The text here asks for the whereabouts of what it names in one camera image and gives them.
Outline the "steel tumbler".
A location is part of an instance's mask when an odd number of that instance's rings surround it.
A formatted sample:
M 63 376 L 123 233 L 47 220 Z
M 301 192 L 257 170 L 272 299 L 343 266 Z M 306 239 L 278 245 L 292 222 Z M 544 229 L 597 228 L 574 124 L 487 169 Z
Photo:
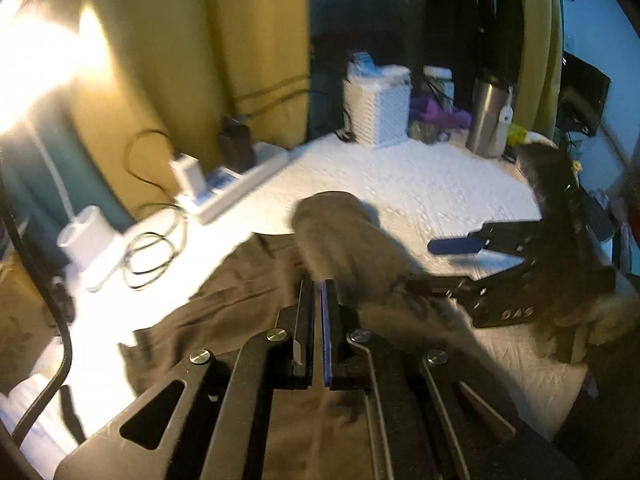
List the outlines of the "steel tumbler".
M 494 73 L 482 73 L 474 84 L 472 122 L 466 147 L 484 158 L 500 158 L 514 113 L 514 87 Z

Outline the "purple cloth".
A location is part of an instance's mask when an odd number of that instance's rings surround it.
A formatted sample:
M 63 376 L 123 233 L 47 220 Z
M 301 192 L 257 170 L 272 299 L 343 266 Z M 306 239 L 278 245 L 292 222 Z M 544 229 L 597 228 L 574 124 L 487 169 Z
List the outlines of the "purple cloth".
M 441 129 L 469 129 L 472 116 L 466 110 L 454 108 L 446 112 L 434 98 L 415 96 L 409 103 L 409 122 L 435 125 Z

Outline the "white jar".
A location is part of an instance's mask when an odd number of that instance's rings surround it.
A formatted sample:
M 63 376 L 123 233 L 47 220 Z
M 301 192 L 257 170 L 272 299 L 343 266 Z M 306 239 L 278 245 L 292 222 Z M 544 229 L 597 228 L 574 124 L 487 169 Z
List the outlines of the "white jar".
M 451 113 L 454 110 L 454 77 L 449 68 L 425 65 L 423 87 L 439 100 L 445 112 Z

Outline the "white plastic basket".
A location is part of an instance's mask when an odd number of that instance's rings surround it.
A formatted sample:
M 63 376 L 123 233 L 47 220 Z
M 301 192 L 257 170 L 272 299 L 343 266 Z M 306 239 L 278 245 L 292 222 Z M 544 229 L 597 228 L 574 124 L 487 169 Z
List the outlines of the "white plastic basket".
M 343 79 L 345 126 L 366 148 L 387 148 L 408 140 L 411 73 L 401 65 L 375 64 L 359 51 Z

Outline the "cardboard box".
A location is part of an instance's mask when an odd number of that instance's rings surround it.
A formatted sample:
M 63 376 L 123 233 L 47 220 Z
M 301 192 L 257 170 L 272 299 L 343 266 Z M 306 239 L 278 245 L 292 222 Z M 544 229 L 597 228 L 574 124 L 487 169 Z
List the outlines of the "cardboard box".
M 54 336 L 47 323 L 46 305 L 20 258 L 10 255 L 1 263 L 0 384 L 9 394 L 26 379 Z

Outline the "white power strip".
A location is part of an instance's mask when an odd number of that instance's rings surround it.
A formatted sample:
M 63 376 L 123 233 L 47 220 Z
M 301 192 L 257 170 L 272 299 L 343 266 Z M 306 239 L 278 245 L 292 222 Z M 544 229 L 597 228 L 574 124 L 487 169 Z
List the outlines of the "white power strip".
M 242 174 L 220 167 L 205 177 L 207 190 L 191 198 L 179 193 L 175 200 L 191 217 L 204 226 L 223 214 L 254 188 L 283 169 L 290 161 L 290 152 L 280 146 L 264 142 L 253 145 L 256 164 Z

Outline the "white charger adapter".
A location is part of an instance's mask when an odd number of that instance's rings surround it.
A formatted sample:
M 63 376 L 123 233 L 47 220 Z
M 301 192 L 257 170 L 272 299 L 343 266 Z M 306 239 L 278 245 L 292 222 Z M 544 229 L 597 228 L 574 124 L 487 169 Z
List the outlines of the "white charger adapter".
M 198 196 L 207 191 L 204 174 L 200 162 L 196 158 L 188 154 L 180 154 L 169 162 L 169 167 L 182 192 L 191 200 L 196 200 Z

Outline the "black charger adapter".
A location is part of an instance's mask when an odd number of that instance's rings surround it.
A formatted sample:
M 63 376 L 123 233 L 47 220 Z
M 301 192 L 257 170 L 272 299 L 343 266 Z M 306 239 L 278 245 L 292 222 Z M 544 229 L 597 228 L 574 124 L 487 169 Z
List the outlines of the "black charger adapter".
M 252 135 L 247 124 L 239 119 L 226 117 L 217 136 L 224 164 L 237 174 L 244 174 L 256 165 Z

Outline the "yellow curtain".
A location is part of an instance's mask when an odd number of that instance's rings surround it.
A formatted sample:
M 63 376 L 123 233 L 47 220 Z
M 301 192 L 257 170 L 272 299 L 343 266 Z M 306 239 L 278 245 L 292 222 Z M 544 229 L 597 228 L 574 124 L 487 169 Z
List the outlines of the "yellow curtain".
M 74 115 L 134 218 L 175 192 L 169 151 L 220 159 L 225 117 L 294 148 L 308 120 L 309 0 L 70 0 L 88 49 Z

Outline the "white desk lamp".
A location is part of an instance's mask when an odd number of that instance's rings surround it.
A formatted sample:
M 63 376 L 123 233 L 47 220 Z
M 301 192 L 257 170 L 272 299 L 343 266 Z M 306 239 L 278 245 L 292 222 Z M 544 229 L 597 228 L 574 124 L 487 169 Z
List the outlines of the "white desk lamp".
M 18 0 L 1 3 L 1 131 L 22 125 L 46 166 L 67 217 L 56 246 L 70 259 L 79 284 L 97 292 L 117 270 L 124 238 L 96 204 L 73 205 L 66 182 L 35 125 L 35 109 L 52 92 L 70 84 L 81 66 L 79 37 L 67 28 L 18 10 Z

